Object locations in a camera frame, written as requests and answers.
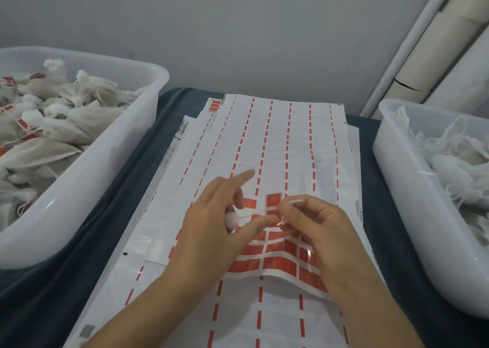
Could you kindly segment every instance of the person's right hand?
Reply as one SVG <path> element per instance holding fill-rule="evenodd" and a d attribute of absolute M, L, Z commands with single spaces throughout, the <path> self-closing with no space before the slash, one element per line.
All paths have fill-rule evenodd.
<path fill-rule="evenodd" d="M 297 199 L 302 202 L 288 203 Z M 283 199 L 278 210 L 290 225 L 311 240 L 321 278 L 337 302 L 358 288 L 383 287 L 343 209 L 317 197 L 299 195 Z"/>

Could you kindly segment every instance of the plastic tub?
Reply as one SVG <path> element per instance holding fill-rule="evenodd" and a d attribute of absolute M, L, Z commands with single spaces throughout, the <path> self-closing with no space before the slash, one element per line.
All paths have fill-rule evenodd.
<path fill-rule="evenodd" d="M 394 112 L 404 106 L 416 134 L 439 137 L 464 116 L 467 133 L 483 140 L 489 120 L 400 100 L 383 100 L 384 116 L 374 155 L 399 214 L 431 283 L 462 311 L 489 318 L 489 254 L 474 238 L 438 178 L 432 172 Z"/>
<path fill-rule="evenodd" d="M 36 73 L 46 59 L 107 78 L 122 90 L 148 86 L 15 223 L 0 233 L 0 268 L 23 268 L 58 252 L 87 218 L 156 118 L 158 93 L 168 82 L 163 67 L 99 54 L 46 47 L 0 49 L 0 76 Z"/>

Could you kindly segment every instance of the dark blue tablecloth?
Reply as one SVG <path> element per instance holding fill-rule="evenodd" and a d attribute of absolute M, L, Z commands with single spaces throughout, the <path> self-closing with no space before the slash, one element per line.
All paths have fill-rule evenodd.
<path fill-rule="evenodd" d="M 0 271 L 0 347 L 61 347 L 156 172 L 181 119 L 223 94 L 172 89 L 154 126 L 72 240 L 52 258 Z M 427 347 L 489 346 L 489 323 L 457 311 L 431 286 L 372 154 L 379 122 L 347 117 L 360 129 L 365 232 L 392 295 Z"/>

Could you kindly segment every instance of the stack of sticker sheets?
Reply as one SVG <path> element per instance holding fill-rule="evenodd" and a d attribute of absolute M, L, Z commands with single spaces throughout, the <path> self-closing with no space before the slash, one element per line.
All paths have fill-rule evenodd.
<path fill-rule="evenodd" d="M 247 169 L 256 174 L 242 187 L 240 226 L 280 217 L 282 198 L 306 193 L 346 211 L 376 265 L 362 225 L 358 129 L 343 105 L 228 94 L 182 120 L 66 346 L 85 342 L 161 275 L 186 210 L 211 180 Z M 311 244 L 271 226 L 163 346 L 340 347 L 348 332 Z"/>

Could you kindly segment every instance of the person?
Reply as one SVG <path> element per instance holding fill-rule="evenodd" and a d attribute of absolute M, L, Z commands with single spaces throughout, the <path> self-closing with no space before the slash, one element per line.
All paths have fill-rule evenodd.
<path fill-rule="evenodd" d="M 218 177 L 187 210 L 180 239 L 165 271 L 133 302 L 88 340 L 84 348 L 158 347 L 224 276 L 273 215 L 255 218 L 229 234 L 224 213 L 230 203 L 241 209 L 241 186 L 254 175 L 246 171 Z M 289 204 L 289 201 L 302 199 Z M 278 210 L 313 243 L 318 268 L 337 302 L 353 347 L 423 347 L 411 322 L 396 304 L 372 264 L 346 213 L 308 195 L 283 199 Z"/>

